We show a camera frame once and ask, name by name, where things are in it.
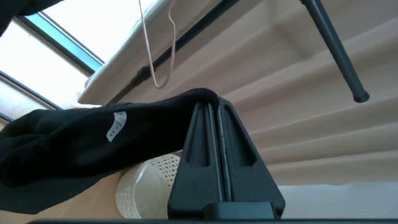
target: beige curtain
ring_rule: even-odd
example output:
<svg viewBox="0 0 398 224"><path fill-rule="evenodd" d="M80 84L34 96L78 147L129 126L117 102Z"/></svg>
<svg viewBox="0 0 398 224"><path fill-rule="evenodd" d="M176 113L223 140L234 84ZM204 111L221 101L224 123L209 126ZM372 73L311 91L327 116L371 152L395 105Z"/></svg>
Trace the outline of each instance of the beige curtain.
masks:
<svg viewBox="0 0 398 224"><path fill-rule="evenodd" d="M291 0L240 1L178 52L163 90L149 79L122 101L211 88L233 102L279 185L397 180L398 1L323 3L371 95L366 103L353 101L305 7ZM96 74L82 103L106 103L147 63L135 38Z"/></svg>

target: laundry basket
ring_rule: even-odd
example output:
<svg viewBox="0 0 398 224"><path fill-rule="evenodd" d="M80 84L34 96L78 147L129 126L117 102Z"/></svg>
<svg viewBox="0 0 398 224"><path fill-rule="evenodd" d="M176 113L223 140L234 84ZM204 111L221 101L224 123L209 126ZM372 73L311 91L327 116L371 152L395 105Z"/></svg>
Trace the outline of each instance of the laundry basket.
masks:
<svg viewBox="0 0 398 224"><path fill-rule="evenodd" d="M167 201L180 158L156 157L127 171L116 189L116 206L124 218L167 219Z"/></svg>

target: black garment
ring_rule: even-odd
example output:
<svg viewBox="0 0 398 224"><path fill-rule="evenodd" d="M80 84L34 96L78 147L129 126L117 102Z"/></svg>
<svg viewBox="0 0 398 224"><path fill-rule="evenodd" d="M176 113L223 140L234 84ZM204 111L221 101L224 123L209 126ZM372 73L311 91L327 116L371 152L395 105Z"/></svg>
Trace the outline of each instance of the black garment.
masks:
<svg viewBox="0 0 398 224"><path fill-rule="evenodd" d="M0 37L14 16L28 16L61 0L0 0Z"/></svg>
<svg viewBox="0 0 398 224"><path fill-rule="evenodd" d="M94 109L35 110L0 132L0 210L37 213L101 178L183 148L196 102L219 105L216 93L193 89L156 103ZM126 112L126 123L106 136Z"/></svg>

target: black rod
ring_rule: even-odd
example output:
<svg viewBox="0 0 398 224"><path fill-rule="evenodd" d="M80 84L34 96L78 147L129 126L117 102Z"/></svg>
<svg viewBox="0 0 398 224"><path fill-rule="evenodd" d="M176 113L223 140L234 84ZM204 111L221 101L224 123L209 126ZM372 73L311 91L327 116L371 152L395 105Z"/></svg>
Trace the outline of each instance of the black rod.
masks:
<svg viewBox="0 0 398 224"><path fill-rule="evenodd" d="M319 33L323 37L326 45L335 62L343 74L348 87L354 96L354 101L357 103L366 102L369 99L369 94L365 91L362 86L361 80L355 72L353 64L349 59L343 44L338 38L337 32L331 23L328 14L323 7L320 0L300 0L308 12L310 13L315 25L317 26Z"/></svg>
<svg viewBox="0 0 398 224"><path fill-rule="evenodd" d="M28 92L30 95L36 97L38 100L44 102L45 104L49 105L53 109L62 110L61 107L57 106L55 103L51 102L50 100L46 99L44 96L36 93L35 91L31 90L29 87L25 86L24 84L20 83L16 79L12 78L11 76L5 74L4 72L0 71L0 77L3 77L5 80L11 82L15 86L23 89L24 91Z"/></svg>
<svg viewBox="0 0 398 224"><path fill-rule="evenodd" d="M8 123L13 122L14 120L10 117L8 117L7 115L5 115L4 113L0 112L0 119L3 119L5 121L7 121Z"/></svg>
<svg viewBox="0 0 398 224"><path fill-rule="evenodd" d="M184 35L182 35L175 42L175 51L180 50L185 44L189 43L194 37L196 37L201 31L206 29L212 24L217 18L219 18L224 12L230 7L236 4L239 0L222 0L218 3L208 14L203 16L193 27L191 27ZM159 68L167 59L171 56L171 46L163 52L155 61L154 69ZM150 70L147 68L148 65L142 67L137 75L118 93L114 96L107 104L117 103L124 96L126 96L133 88L140 85L143 81L150 78Z"/></svg>

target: white wall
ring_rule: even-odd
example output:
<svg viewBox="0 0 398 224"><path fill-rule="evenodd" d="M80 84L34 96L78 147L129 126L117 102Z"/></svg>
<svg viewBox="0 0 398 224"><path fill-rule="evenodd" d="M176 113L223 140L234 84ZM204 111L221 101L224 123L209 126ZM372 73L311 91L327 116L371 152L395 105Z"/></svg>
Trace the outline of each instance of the white wall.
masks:
<svg viewBox="0 0 398 224"><path fill-rule="evenodd" d="M282 218L398 218L398 182L279 187Z"/></svg>

